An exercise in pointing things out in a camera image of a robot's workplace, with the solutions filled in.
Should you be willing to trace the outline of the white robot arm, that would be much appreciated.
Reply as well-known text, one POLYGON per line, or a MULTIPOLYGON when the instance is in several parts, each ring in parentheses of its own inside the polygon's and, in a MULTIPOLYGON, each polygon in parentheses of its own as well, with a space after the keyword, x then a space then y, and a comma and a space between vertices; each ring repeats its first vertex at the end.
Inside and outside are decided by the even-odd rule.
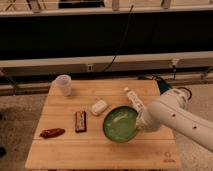
POLYGON ((139 114, 136 127, 153 132, 165 125, 213 152, 213 122, 188 112, 185 109, 187 102, 187 95, 183 91, 170 89, 139 114))

